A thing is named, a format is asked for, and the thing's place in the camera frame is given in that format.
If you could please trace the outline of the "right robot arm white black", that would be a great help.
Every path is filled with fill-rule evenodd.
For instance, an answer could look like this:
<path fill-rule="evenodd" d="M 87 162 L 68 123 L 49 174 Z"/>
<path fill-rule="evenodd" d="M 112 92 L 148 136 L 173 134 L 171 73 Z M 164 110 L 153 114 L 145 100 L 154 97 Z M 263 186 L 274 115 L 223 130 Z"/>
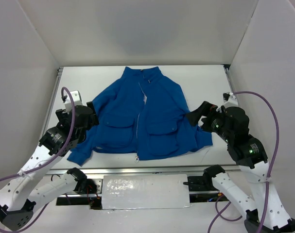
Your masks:
<path fill-rule="evenodd" d="M 249 183 L 252 196 L 232 182 L 220 165 L 204 170 L 203 184 L 218 189 L 240 212 L 249 233 L 292 233 L 295 219 L 286 212 L 274 184 L 269 181 L 269 161 L 263 144 L 249 134 L 249 117 L 238 106 L 218 107 L 207 101 L 186 114 L 191 125 L 202 121 L 204 131 L 216 133 Z"/>

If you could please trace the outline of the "blue zip-up jacket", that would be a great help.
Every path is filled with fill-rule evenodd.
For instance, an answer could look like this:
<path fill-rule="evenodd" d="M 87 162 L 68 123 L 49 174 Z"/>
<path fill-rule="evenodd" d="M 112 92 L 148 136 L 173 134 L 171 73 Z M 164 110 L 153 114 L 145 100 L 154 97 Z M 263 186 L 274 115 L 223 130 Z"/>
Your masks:
<path fill-rule="evenodd" d="M 212 146 L 212 135 L 191 126 L 182 88 L 158 67 L 131 69 L 93 99 L 99 125 L 71 150 L 83 165 L 93 152 L 135 153 L 139 161 L 176 157 Z"/>

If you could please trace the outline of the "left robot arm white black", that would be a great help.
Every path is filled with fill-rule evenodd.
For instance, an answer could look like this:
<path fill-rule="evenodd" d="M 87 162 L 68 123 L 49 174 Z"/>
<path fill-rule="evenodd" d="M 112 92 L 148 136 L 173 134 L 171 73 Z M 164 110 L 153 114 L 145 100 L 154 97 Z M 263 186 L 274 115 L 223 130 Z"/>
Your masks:
<path fill-rule="evenodd" d="M 56 115 L 58 124 L 46 131 L 31 158 L 16 175 L 9 176 L 8 183 L 0 189 L 0 222 L 13 232 L 27 229 L 34 213 L 60 195 L 97 190 L 95 182 L 75 167 L 37 186 L 67 152 L 85 140 L 87 130 L 99 124 L 91 102 L 77 105 L 68 113 L 57 110 Z"/>

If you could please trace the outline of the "aluminium table frame rail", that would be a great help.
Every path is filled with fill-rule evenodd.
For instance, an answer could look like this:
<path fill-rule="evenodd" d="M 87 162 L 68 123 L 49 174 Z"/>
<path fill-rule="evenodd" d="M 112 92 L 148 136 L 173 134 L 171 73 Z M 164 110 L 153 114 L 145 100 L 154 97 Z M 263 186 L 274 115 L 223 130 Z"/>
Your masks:
<path fill-rule="evenodd" d="M 106 174 L 143 174 L 143 173 L 152 173 L 152 174 L 159 174 L 159 173 L 189 173 L 189 172 L 201 172 L 204 171 L 208 166 L 167 166 L 167 167 L 135 167 L 135 168 L 80 168 L 82 172 L 85 174 L 99 174 L 99 175 L 106 175 Z"/>

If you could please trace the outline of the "white foil covered panel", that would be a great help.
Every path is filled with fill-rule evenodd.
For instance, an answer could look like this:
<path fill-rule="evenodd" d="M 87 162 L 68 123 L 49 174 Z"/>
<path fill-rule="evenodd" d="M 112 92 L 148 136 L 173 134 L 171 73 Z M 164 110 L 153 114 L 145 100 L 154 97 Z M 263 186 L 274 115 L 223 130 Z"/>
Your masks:
<path fill-rule="evenodd" d="M 190 207 L 187 175 L 105 176 L 102 208 L 105 210 L 177 209 Z"/>

